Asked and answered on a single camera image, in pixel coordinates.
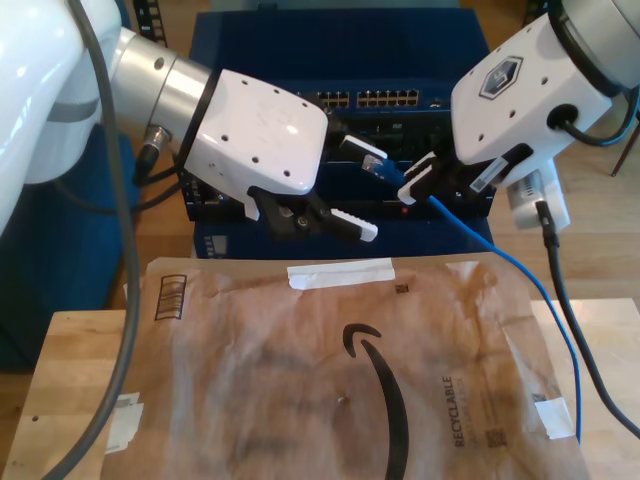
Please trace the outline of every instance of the white tape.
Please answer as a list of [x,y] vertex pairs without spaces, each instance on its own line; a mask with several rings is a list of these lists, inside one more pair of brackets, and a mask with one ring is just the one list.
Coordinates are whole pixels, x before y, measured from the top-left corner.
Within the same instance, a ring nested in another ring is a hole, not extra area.
[[137,403],[139,397],[139,392],[118,397],[116,408],[113,410],[113,421],[111,422],[111,430],[109,430],[105,455],[124,450],[133,440],[138,431],[144,408],[144,403]]
[[536,402],[536,409],[540,420],[547,429],[547,435],[551,440],[572,437],[575,435],[573,422],[563,397],[554,398],[545,402]]
[[380,157],[383,160],[387,158],[387,152],[383,152],[379,148],[376,148],[373,145],[363,142],[362,140],[359,140],[356,137],[353,137],[351,135],[345,135],[344,139],[342,140],[342,143],[345,143],[345,142],[353,143],[354,145],[360,147],[362,150],[371,152],[373,155],[375,155],[376,157]]
[[473,181],[470,186],[471,190],[474,190],[476,193],[480,193],[484,190],[484,187],[486,187],[487,184],[491,183],[493,179],[506,168],[507,165],[509,165],[509,162],[504,158],[496,158],[487,168],[484,169],[480,176]]
[[390,258],[289,267],[287,273],[289,285],[296,290],[385,282],[396,278]]

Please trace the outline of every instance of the black connector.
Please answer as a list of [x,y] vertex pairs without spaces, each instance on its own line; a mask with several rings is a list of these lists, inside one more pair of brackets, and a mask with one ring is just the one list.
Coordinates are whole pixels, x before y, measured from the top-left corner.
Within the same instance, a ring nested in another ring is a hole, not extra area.
[[143,145],[136,157],[135,170],[133,172],[133,184],[141,187],[146,184],[146,179],[155,167],[160,151],[153,145]]
[[542,225],[542,238],[544,239],[544,246],[560,247],[560,239],[556,233],[556,224],[551,216],[551,210],[547,202],[536,202],[536,210],[538,211],[538,218],[540,218],[540,225]]

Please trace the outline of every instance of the wooden surface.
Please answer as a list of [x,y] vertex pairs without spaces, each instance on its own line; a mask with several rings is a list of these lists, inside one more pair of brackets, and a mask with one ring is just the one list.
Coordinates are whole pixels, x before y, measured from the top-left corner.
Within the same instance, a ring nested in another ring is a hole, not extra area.
[[[574,301],[612,398],[640,423],[640,315],[631,299]],[[563,396],[575,395],[566,347],[546,306],[533,302]],[[29,390],[4,479],[39,478],[66,452],[93,413],[118,348],[122,311],[59,313],[54,317]],[[594,480],[636,479],[640,442],[601,405],[583,374],[583,450]],[[99,478],[105,432],[72,478]]]
[[[41,478],[76,442],[111,377],[123,321],[122,311],[54,315],[3,479]],[[100,478],[108,431],[67,478]]]
[[30,383],[31,375],[0,375],[0,472],[4,471]]
[[[571,357],[546,304],[533,303],[562,395],[575,424],[575,387]],[[640,315],[631,299],[571,302],[611,398],[640,425]],[[582,359],[582,451],[593,480],[640,478],[640,441],[604,407]]]

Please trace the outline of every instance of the wooden table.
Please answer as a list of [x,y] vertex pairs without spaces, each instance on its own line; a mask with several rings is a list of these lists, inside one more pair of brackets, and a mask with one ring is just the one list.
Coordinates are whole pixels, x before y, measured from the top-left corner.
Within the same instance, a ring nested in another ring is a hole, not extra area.
[[[545,304],[534,301],[570,411],[571,361]],[[640,315],[630,299],[573,302],[611,396],[640,423]],[[49,328],[3,479],[40,478],[79,437],[100,401],[118,351],[124,312],[57,313]],[[583,449],[594,479],[636,479],[640,442],[600,403],[583,368]],[[68,478],[100,478],[108,427]]]

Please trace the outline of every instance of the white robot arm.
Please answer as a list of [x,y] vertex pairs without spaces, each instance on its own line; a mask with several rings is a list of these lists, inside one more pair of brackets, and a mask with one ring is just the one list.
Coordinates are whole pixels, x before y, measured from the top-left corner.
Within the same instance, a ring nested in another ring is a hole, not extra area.
[[424,201],[430,185],[465,167],[486,165],[466,185],[507,187],[516,224],[538,225],[536,201],[546,200],[556,228],[569,214],[554,157],[610,107],[611,97],[640,84],[640,2],[563,0],[518,32],[456,85],[453,149],[431,154],[410,172],[399,198]]
[[[375,238],[374,225],[313,195],[327,131],[320,108],[246,75],[210,72],[121,28],[111,0],[83,4],[110,64],[123,131],[143,137],[161,128],[180,167],[242,202],[248,218],[284,206],[290,215],[276,219],[282,235],[329,230]],[[68,171],[101,112],[95,73],[64,0],[1,0],[0,32],[8,100],[0,118],[1,232],[22,185]]]

